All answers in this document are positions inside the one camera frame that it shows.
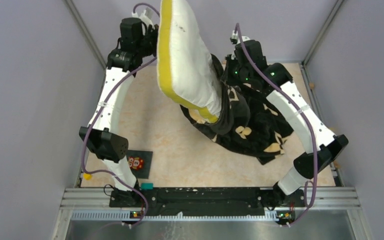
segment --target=yellow pillow edge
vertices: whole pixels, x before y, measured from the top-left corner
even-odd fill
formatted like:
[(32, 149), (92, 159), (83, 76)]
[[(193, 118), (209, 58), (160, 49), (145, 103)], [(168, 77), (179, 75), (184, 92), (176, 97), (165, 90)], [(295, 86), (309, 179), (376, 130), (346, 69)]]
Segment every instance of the yellow pillow edge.
[(161, 21), (159, 26), (158, 39), (158, 73), (159, 87), (161, 91), (173, 101), (188, 109), (198, 110), (199, 115), (213, 124), (219, 119), (216, 115), (210, 113), (207, 107), (199, 107), (177, 95), (172, 86), (172, 72), (170, 65), (170, 28), (172, 23), (173, 0), (161, 1)]

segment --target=black fleece blanket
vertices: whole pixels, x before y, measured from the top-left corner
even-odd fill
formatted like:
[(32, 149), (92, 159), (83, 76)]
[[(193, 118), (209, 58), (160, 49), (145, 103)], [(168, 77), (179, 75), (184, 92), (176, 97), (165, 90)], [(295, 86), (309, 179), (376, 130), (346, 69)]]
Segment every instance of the black fleece blanket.
[(262, 91), (251, 83), (228, 85), (228, 74), (213, 56), (214, 69), (222, 86), (219, 119), (208, 124), (193, 110), (181, 110), (190, 123), (213, 142), (225, 149), (256, 157), (266, 164), (282, 155), (282, 145), (293, 129)]

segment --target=metal frame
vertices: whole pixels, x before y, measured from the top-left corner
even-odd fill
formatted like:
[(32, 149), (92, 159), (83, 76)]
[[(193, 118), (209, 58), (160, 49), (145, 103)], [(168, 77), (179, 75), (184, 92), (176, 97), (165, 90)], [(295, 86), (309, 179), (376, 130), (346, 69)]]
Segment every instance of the metal frame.
[[(100, 53), (94, 39), (92, 38), (88, 28), (86, 27), (84, 21), (82, 20), (76, 6), (74, 5), (72, 0), (63, 0), (65, 2), (67, 8), (70, 10), (70, 13), (73, 15), (74, 20), (77, 23), (78, 28), (82, 32), (87, 44), (92, 50), (94, 56), (99, 61), (99, 64), (105, 68), (105, 60)], [(336, 17), (338, 11), (345, 0), (337, 0), (332, 10), (330, 11), (329, 16), (324, 22), (322, 28), (317, 34), (311, 48), (306, 54), (304, 60), (300, 64), (301, 73), (304, 79), (305, 87), (307, 89), (310, 104), (313, 107), (316, 115), (323, 121), (323, 116), (321, 113), (319, 101), (313, 90), (310, 89), (309, 83), (311, 82), (310, 76), (307, 71), (307, 65), (311, 61), (315, 51), (318, 46), (322, 42), (326, 32), (329, 30), (333, 19)], [(333, 172), (333, 176), (335, 177), (336, 187), (318, 187), (316, 193), (316, 201), (314, 207), (310, 209), (310, 211), (336, 211), (336, 210), (346, 210), (351, 228), (354, 232), (354, 236), (356, 240), (372, 240), (372, 234), (370, 227), (366, 221), (364, 213), (362, 211), (362, 207), (360, 205), (360, 201), (357, 196), (357, 192), (354, 187), (344, 187), (341, 182), (341, 170), (336, 169), (333, 164), (331, 164), (331, 169)], [(307, 190), (307, 200), (309, 200), (311, 196), (312, 188), (308, 188)], [(57, 221), (54, 227), (54, 232), (52, 235), (53, 240), (65, 240), (67, 232), (69, 230), (70, 220), (72, 216), (85, 216), (84, 214), (78, 213), (86, 213), (85, 211), (94, 211), (94, 213), (112, 213), (112, 212), (120, 212), (123, 209), (119, 208), (110, 208), (109, 207), (110, 197), (105, 195), (102, 188), (67, 188), (63, 195)], [(276, 208), (277, 211), (287, 210), (282, 209), (281, 207)], [(110, 220), (106, 218), (105, 214), (97, 214), (97, 215), (89, 215), (88, 220), (94, 218), (99, 220)], [(176, 221), (181, 221), (183, 216), (176, 216), (177, 219), (172, 219)], [(237, 218), (229, 218), (228, 220), (238, 220)], [(264, 216), (256, 216), (251, 219), (245, 219), (246, 221), (264, 221)]]

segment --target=white pillow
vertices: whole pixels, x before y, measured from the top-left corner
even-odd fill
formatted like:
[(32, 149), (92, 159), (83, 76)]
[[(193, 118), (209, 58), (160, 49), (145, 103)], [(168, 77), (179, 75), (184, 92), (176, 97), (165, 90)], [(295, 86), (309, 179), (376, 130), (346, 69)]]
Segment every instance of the white pillow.
[(221, 87), (211, 54), (201, 39), (194, 12), (186, 0), (162, 0), (157, 44), (157, 78), (174, 102), (217, 122)]

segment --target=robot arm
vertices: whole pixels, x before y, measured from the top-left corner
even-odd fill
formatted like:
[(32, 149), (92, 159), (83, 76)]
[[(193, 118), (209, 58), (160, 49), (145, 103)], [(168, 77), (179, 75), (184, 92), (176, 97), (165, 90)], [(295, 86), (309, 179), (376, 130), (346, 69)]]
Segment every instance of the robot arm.
[[(245, 57), (242, 46), (239, 44), (239, 36), (233, 31), (231, 42), (235, 44), (235, 49), (230, 56), (227, 56), (227, 61), (232, 66), (231, 71), (235, 74), (233, 84), (246, 84), (249, 76), (258, 76), (255, 70), (251, 67), (250, 62)], [(289, 125), (298, 135), (305, 153), (297, 157), (293, 161), (293, 167), (289, 172), (278, 181), (274, 187), (274, 193), (280, 196), (280, 201), (284, 196), (288, 196), (298, 190), (300, 187), (314, 177), (314, 154), (317, 154), (317, 172), (319, 173), (330, 163), (332, 163), (339, 153), (348, 144), (348, 139), (345, 135), (335, 135), (325, 124), (316, 116), (310, 106), (301, 97), (292, 76), (280, 63), (268, 65), (266, 57), (263, 56), (261, 45), (258, 41), (252, 40), (247, 36), (242, 36), (242, 41), (247, 52), (255, 65), (260, 69), (274, 84), (286, 93), (299, 106), (297, 110), (280, 92), (273, 89), (262, 78), (258, 79), (257, 84), (261, 86), (261, 92), (265, 94), (266, 99), (272, 103), (284, 116)], [(309, 127), (304, 121), (301, 113), (304, 113), (311, 123), (315, 134), (315, 142), (317, 152), (313, 152), (312, 138)]]
[[(87, 139), (87, 148), (103, 160), (108, 170), (131, 188), (137, 184), (137, 179), (132, 174), (126, 157), (129, 142), (126, 138), (117, 135), (117, 132), (119, 131), (121, 106), (129, 86), (136, 76), (129, 73), (141, 66), (142, 58), (150, 55), (156, 56), (158, 26), (152, 24), (151, 13), (146, 9), (140, 16), (133, 13), (133, 17), (124, 18), (121, 21), (121, 37), (118, 39), (117, 47), (108, 55), (101, 97), (96, 111), (89, 121), (89, 125), (91, 125), (99, 109), (103, 108), (92, 126), (92, 131)], [(127, 75), (130, 76), (113, 90), (120, 79)], [(84, 126), (80, 128), (79, 135), (83, 140), (87, 130), (88, 128)], [(121, 191), (130, 191), (118, 181), (115, 182), (115, 187)]]

